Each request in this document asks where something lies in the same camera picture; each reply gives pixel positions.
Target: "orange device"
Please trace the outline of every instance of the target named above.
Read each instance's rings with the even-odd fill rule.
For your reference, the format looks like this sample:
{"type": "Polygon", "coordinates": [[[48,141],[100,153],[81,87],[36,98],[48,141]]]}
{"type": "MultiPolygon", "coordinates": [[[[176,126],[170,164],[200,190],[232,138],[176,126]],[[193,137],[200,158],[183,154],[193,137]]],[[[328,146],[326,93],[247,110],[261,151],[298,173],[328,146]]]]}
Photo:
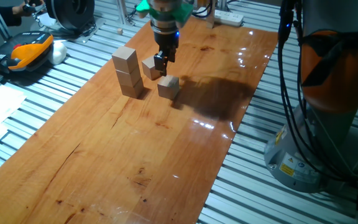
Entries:
{"type": "Polygon", "coordinates": [[[52,44],[53,36],[47,32],[17,34],[0,46],[0,71],[33,71],[48,59],[52,44]]]}

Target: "black cable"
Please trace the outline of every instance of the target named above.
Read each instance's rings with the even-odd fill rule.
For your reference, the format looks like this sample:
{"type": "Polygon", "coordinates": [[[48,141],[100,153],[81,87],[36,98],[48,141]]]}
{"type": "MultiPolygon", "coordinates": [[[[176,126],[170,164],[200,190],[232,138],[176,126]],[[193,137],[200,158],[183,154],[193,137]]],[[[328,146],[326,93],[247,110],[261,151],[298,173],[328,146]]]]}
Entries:
{"type": "Polygon", "coordinates": [[[86,37],[88,35],[91,35],[98,28],[95,21],[90,22],[88,25],[89,25],[89,29],[83,32],[82,34],[80,34],[79,37],[86,37]]]}
{"type": "Polygon", "coordinates": [[[229,3],[232,3],[232,2],[240,2],[239,0],[230,0],[226,3],[226,11],[227,12],[231,12],[231,10],[229,9],[229,6],[227,6],[229,3]]]}
{"type": "Polygon", "coordinates": [[[333,177],[331,175],[328,175],[328,174],[325,174],[323,171],[317,169],[305,156],[305,154],[303,153],[303,151],[301,150],[301,147],[298,143],[298,141],[296,140],[296,136],[295,136],[295,132],[293,130],[293,127],[292,125],[294,125],[295,127],[295,131],[296,133],[298,134],[298,136],[300,137],[301,141],[303,142],[303,144],[308,148],[309,146],[307,145],[307,143],[305,143],[305,140],[302,138],[302,136],[300,135],[299,133],[299,130],[298,128],[296,128],[296,121],[295,121],[295,117],[293,115],[293,111],[292,111],[292,107],[291,107],[291,103],[290,103],[290,99],[289,99],[289,96],[288,96],[288,92],[287,92],[287,87],[285,85],[285,79],[284,79],[284,75],[283,75],[283,60],[282,60],[282,52],[283,52],[283,46],[284,44],[283,43],[278,43],[278,69],[279,69],[279,72],[280,72],[280,86],[281,86],[281,89],[282,89],[282,100],[283,100],[283,105],[284,105],[284,111],[285,111],[285,117],[287,118],[287,121],[288,121],[288,127],[290,129],[290,133],[292,135],[292,138],[293,138],[293,141],[295,143],[295,146],[296,148],[298,149],[299,153],[301,154],[303,160],[310,166],[312,167],[316,172],[320,173],[321,175],[325,176],[325,177],[328,177],[330,179],[333,179],[333,180],[338,180],[338,181],[343,181],[342,179],[340,178],[337,178],[337,177],[333,177]]]}
{"type": "Polygon", "coordinates": [[[279,36],[278,36],[278,67],[279,67],[279,71],[280,71],[280,87],[281,87],[281,91],[282,91],[282,101],[283,101],[283,106],[284,106],[284,111],[285,111],[285,116],[287,118],[288,121],[288,127],[290,129],[291,135],[293,137],[294,143],[299,151],[299,153],[301,154],[302,158],[305,160],[305,162],[311,166],[316,172],[319,172],[321,175],[329,177],[331,179],[334,180],[338,180],[338,181],[344,181],[346,180],[350,180],[347,179],[343,176],[343,174],[341,174],[337,169],[333,168],[332,166],[330,166],[329,164],[325,163],[322,159],[321,162],[334,174],[336,174],[338,177],[333,177],[331,175],[325,174],[324,172],[322,172],[321,170],[317,169],[307,158],[306,156],[303,154],[303,151],[300,148],[300,145],[298,143],[298,141],[296,140],[295,137],[295,132],[298,135],[299,139],[301,140],[301,142],[303,143],[303,145],[307,148],[307,150],[310,151],[310,153],[315,154],[313,152],[313,150],[309,147],[309,145],[305,142],[305,140],[302,138],[301,134],[299,133],[298,128],[296,128],[296,121],[295,121],[295,116],[293,114],[292,111],[292,106],[290,103],[290,99],[288,96],[288,92],[287,92],[287,87],[285,84],[285,79],[283,76],[283,63],[282,63],[282,50],[283,50],[283,46],[285,41],[287,41],[288,36],[290,35],[290,29],[291,29],[291,24],[292,24],[292,20],[293,20],[293,6],[291,4],[288,4],[288,2],[283,1],[282,2],[282,8],[280,10],[280,16],[281,16],[281,21],[280,21],[280,28],[279,28],[279,36]]]}
{"type": "MultiPolygon", "coordinates": [[[[297,19],[298,20],[301,20],[301,16],[300,15],[296,15],[297,19]]],[[[300,54],[299,54],[299,61],[298,61],[298,80],[297,80],[297,93],[298,93],[298,101],[299,101],[299,105],[300,105],[300,109],[302,111],[302,114],[303,114],[303,118],[304,118],[304,122],[305,122],[305,129],[306,129],[306,133],[307,133],[307,136],[308,136],[308,140],[309,140],[309,143],[311,145],[311,151],[310,153],[312,153],[312,155],[316,156],[319,160],[323,160],[323,158],[321,158],[321,156],[324,157],[324,165],[325,164],[329,164],[329,163],[332,163],[331,159],[329,158],[329,156],[324,152],[324,151],[321,151],[322,152],[322,155],[317,155],[317,151],[315,150],[316,149],[316,146],[314,145],[314,142],[316,141],[316,144],[318,144],[318,147],[319,148],[322,148],[322,146],[320,145],[320,143],[318,142],[317,139],[314,140],[314,138],[312,137],[312,133],[310,131],[310,128],[309,128],[309,125],[307,124],[306,122],[306,119],[307,119],[307,112],[306,112],[306,100],[305,99],[301,99],[301,55],[302,55],[302,46],[300,45],[300,54]]],[[[336,170],[334,167],[331,168],[331,172],[337,176],[341,176],[341,175],[344,175],[344,173],[341,173],[339,170],[336,170]]]]}
{"type": "Polygon", "coordinates": [[[136,7],[137,7],[137,6],[138,6],[138,4],[136,4],[136,5],[134,6],[134,9],[132,10],[132,12],[128,14],[128,17],[129,17],[130,19],[132,19],[132,17],[135,15],[135,13],[136,13],[136,7]]]}
{"type": "Polygon", "coordinates": [[[205,8],[207,9],[209,7],[209,11],[205,16],[199,16],[197,13],[192,13],[193,16],[197,17],[197,18],[207,18],[211,12],[212,12],[212,4],[213,4],[213,0],[210,1],[210,3],[208,4],[208,6],[205,8]]]}
{"type": "Polygon", "coordinates": [[[193,12],[193,15],[194,15],[194,14],[204,13],[205,11],[207,11],[207,10],[209,9],[209,7],[211,7],[211,4],[208,4],[208,5],[206,6],[206,8],[205,8],[204,10],[200,11],[200,12],[193,12]]]}

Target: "wooden block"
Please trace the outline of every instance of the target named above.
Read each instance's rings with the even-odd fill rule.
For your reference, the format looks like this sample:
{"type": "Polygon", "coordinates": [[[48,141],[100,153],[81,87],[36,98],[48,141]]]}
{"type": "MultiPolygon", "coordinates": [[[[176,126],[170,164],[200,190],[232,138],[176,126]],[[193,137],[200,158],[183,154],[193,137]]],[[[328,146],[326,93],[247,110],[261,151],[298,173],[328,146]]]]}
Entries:
{"type": "Polygon", "coordinates": [[[131,73],[139,66],[135,49],[119,47],[112,55],[112,62],[116,70],[131,73]]]}
{"type": "Polygon", "coordinates": [[[118,82],[120,85],[133,87],[141,79],[139,66],[131,73],[116,70],[118,82]]]}
{"type": "Polygon", "coordinates": [[[144,89],[142,79],[140,79],[133,87],[126,86],[126,85],[119,85],[119,86],[121,87],[121,92],[124,96],[129,96],[132,98],[138,98],[144,89]]]}
{"type": "Polygon", "coordinates": [[[162,77],[158,85],[158,95],[173,100],[179,92],[179,78],[171,75],[162,77]]]}
{"type": "Polygon", "coordinates": [[[151,80],[156,80],[161,77],[160,72],[155,69],[154,65],[154,56],[149,57],[148,59],[142,62],[143,74],[151,80]]]}

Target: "wooden table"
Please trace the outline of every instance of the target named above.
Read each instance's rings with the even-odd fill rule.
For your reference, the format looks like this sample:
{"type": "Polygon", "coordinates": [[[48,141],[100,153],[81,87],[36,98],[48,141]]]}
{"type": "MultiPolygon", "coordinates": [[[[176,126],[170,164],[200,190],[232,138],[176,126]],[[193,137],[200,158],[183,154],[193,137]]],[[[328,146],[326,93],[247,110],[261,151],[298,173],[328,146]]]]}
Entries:
{"type": "MultiPolygon", "coordinates": [[[[103,66],[0,168],[0,223],[194,223],[277,43],[205,27],[181,31],[174,101],[145,76],[140,99],[122,96],[103,66]]],[[[158,50],[148,24],[126,46],[158,50]]]]}

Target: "cable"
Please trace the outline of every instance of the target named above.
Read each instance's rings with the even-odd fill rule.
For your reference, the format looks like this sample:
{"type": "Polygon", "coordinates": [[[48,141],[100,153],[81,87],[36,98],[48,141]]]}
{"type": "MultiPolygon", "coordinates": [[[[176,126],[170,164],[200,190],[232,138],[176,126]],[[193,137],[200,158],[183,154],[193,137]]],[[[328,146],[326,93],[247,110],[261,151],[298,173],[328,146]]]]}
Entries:
{"type": "Polygon", "coordinates": [[[209,7],[211,7],[211,5],[210,5],[210,4],[208,4],[208,5],[206,6],[206,8],[205,8],[204,10],[200,11],[200,12],[193,12],[193,15],[194,15],[194,14],[201,14],[201,13],[204,13],[205,11],[207,11],[207,10],[209,9],[209,7]]]}
{"type": "Polygon", "coordinates": [[[89,25],[89,29],[83,32],[82,34],[80,34],[79,37],[86,37],[88,35],[91,35],[98,28],[95,21],[89,22],[88,25],[89,25]]]}
{"type": "Polygon", "coordinates": [[[345,161],[345,159],[343,158],[342,154],[339,152],[338,148],[335,145],[335,142],[333,141],[333,139],[330,137],[327,129],[324,127],[323,123],[321,122],[321,120],[319,119],[318,115],[316,114],[316,112],[314,112],[314,110],[312,109],[312,112],[314,113],[314,116],[316,117],[316,120],[318,121],[318,123],[320,124],[320,126],[322,127],[324,133],[327,135],[329,141],[331,142],[331,144],[334,146],[335,151],[337,152],[337,154],[339,155],[339,157],[341,158],[341,160],[343,161],[343,163],[345,164],[346,168],[349,170],[349,172],[353,175],[356,176],[353,173],[353,170],[349,167],[349,165],[347,164],[347,162],[345,161]]]}
{"type": "Polygon", "coordinates": [[[229,6],[227,6],[229,3],[232,3],[232,2],[240,2],[239,0],[230,0],[226,3],[226,11],[227,12],[231,12],[231,10],[229,9],[229,6]]]}
{"type": "Polygon", "coordinates": [[[211,0],[211,2],[206,6],[206,8],[202,11],[202,12],[194,12],[192,15],[197,17],[197,18],[207,18],[211,12],[212,12],[212,4],[213,4],[213,1],[211,0]],[[205,12],[207,9],[209,8],[209,11],[208,13],[205,15],[205,16],[200,16],[199,14],[205,12]]]}
{"type": "Polygon", "coordinates": [[[297,132],[297,135],[300,137],[302,143],[306,146],[306,148],[310,149],[309,146],[307,145],[307,143],[305,143],[305,140],[301,137],[299,130],[296,128],[296,121],[293,115],[293,111],[292,111],[292,107],[291,107],[291,103],[290,103],[290,99],[288,96],[288,92],[287,92],[287,87],[285,85],[285,79],[284,79],[284,74],[283,74],[283,59],[282,59],[282,52],[283,52],[283,46],[284,43],[280,43],[280,38],[279,38],[279,43],[278,43],[278,69],[280,72],[280,86],[281,86],[281,91],[282,91],[282,101],[283,101],[283,105],[284,105],[284,111],[285,111],[285,117],[288,121],[288,127],[290,129],[290,133],[291,136],[293,138],[293,141],[295,143],[296,148],[298,149],[298,152],[301,154],[301,157],[303,158],[303,160],[310,166],[312,167],[316,172],[320,173],[321,175],[328,177],[330,179],[333,180],[338,180],[338,181],[342,181],[341,178],[337,178],[337,177],[333,177],[329,174],[325,174],[323,171],[317,169],[305,156],[305,154],[303,153],[303,151],[301,150],[301,147],[298,143],[298,141],[296,140],[296,136],[295,136],[295,132],[293,130],[292,125],[294,125],[295,127],[295,131],[297,132]]]}
{"type": "MultiPolygon", "coordinates": [[[[296,148],[298,149],[299,153],[301,154],[302,158],[305,160],[305,162],[311,166],[316,172],[319,172],[321,175],[328,177],[330,179],[334,179],[334,180],[338,180],[338,181],[355,181],[355,179],[350,179],[348,177],[346,177],[345,175],[343,175],[342,172],[340,172],[338,169],[335,169],[335,167],[327,164],[324,160],[322,160],[317,153],[314,153],[314,150],[312,150],[310,148],[310,146],[305,142],[305,140],[302,138],[301,134],[299,133],[298,128],[296,128],[296,121],[295,121],[295,116],[293,114],[292,111],[292,106],[290,103],[290,99],[288,96],[288,92],[287,92],[287,87],[285,84],[285,79],[283,76],[283,63],[282,63],[282,50],[283,50],[283,46],[284,43],[287,41],[289,35],[290,35],[290,29],[291,29],[291,24],[292,24],[292,20],[293,20],[293,8],[294,5],[291,5],[290,2],[287,1],[283,1],[282,2],[282,8],[280,10],[280,16],[281,16],[281,21],[280,21],[280,28],[279,28],[279,36],[278,36],[278,66],[279,66],[279,71],[280,71],[280,87],[282,90],[282,101],[283,101],[283,106],[284,106],[284,110],[285,110],[285,116],[286,119],[288,121],[288,127],[290,129],[293,141],[296,145],[296,148]],[[310,151],[310,153],[312,153],[314,156],[316,156],[333,174],[335,174],[338,177],[334,177],[331,176],[329,174],[324,173],[323,171],[317,169],[307,158],[306,156],[303,154],[303,151],[300,148],[300,145],[298,143],[298,141],[296,140],[296,136],[295,136],[295,132],[293,130],[292,125],[294,125],[295,127],[295,132],[298,136],[298,138],[301,140],[301,142],[303,143],[303,145],[307,148],[307,150],[310,151]]],[[[308,130],[308,136],[310,137],[310,133],[309,133],[309,129],[308,129],[308,124],[305,121],[305,126],[306,129],[308,130]]]]}
{"type": "Polygon", "coordinates": [[[138,5],[136,4],[136,5],[134,6],[134,9],[132,10],[132,12],[128,14],[128,17],[129,17],[130,19],[132,19],[132,17],[135,15],[135,13],[136,13],[136,7],[137,7],[137,6],[138,6],[138,5]]]}

